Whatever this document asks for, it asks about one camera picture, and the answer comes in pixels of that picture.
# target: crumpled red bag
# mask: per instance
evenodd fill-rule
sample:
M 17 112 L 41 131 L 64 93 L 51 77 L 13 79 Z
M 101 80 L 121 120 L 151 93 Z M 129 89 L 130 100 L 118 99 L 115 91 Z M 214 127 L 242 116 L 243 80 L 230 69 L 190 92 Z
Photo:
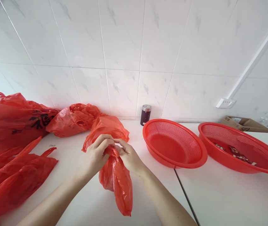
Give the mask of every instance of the crumpled red bag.
M 129 132 L 123 127 L 117 117 L 101 116 L 94 121 L 91 133 L 87 136 L 82 151 L 86 152 L 87 148 L 101 134 L 110 134 L 114 139 L 122 139 L 126 142 L 129 140 Z M 133 186 L 130 172 L 124 166 L 118 151 L 114 147 L 107 147 L 105 153 L 109 154 L 110 157 L 99 171 L 99 182 L 104 189 L 114 192 L 119 211 L 124 216 L 131 216 Z
M 58 162 L 47 157 L 56 148 L 48 149 L 41 156 L 29 154 L 41 139 L 31 142 L 0 169 L 0 216 L 21 206 L 43 184 Z
M 105 116 L 91 104 L 72 104 L 61 110 L 46 127 L 57 137 L 69 137 L 91 129 L 98 116 Z
M 0 92 L 0 152 L 25 147 L 48 134 L 46 126 L 58 109 L 27 101 L 21 93 L 5 96 Z

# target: cardboard box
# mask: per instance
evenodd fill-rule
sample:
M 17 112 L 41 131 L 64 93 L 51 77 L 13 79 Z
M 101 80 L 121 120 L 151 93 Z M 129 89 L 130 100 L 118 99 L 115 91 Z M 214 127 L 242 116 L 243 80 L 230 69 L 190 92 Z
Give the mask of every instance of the cardboard box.
M 267 127 L 249 118 L 226 116 L 224 119 L 222 119 L 221 124 L 241 131 L 268 132 Z

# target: hand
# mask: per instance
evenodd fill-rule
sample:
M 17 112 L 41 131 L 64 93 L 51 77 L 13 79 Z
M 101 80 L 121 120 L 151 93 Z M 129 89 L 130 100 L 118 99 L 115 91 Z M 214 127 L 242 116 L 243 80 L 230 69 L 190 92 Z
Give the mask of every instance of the hand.
M 93 144 L 87 148 L 85 162 L 80 168 L 79 174 L 89 174 L 91 178 L 97 174 L 107 162 L 109 155 L 104 154 L 105 149 L 115 145 L 114 139 L 109 134 L 101 134 Z
M 122 146 L 121 148 L 118 145 L 116 145 L 115 148 L 119 152 L 119 156 L 121 157 L 125 167 L 130 172 L 133 172 L 136 175 L 140 176 L 141 172 L 143 172 L 146 169 L 146 166 L 141 161 L 134 148 L 121 139 L 114 139 L 114 142 Z

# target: thermos bottle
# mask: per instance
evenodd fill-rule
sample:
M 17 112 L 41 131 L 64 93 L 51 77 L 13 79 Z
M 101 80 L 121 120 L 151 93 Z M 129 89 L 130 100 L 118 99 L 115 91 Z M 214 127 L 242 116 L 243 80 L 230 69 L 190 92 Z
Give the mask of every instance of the thermos bottle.
M 144 124 L 150 120 L 150 111 L 152 107 L 150 105 L 143 105 L 141 111 L 140 125 L 144 126 Z

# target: forearm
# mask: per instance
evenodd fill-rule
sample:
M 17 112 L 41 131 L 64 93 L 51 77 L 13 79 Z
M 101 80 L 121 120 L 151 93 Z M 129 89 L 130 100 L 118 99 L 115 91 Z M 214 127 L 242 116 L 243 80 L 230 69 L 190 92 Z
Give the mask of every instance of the forearm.
M 155 205 L 163 226 L 196 226 L 185 208 L 169 193 L 158 178 L 147 168 L 139 175 L 144 188 Z
M 67 179 L 17 226 L 56 225 L 72 199 L 92 177 L 87 173 Z

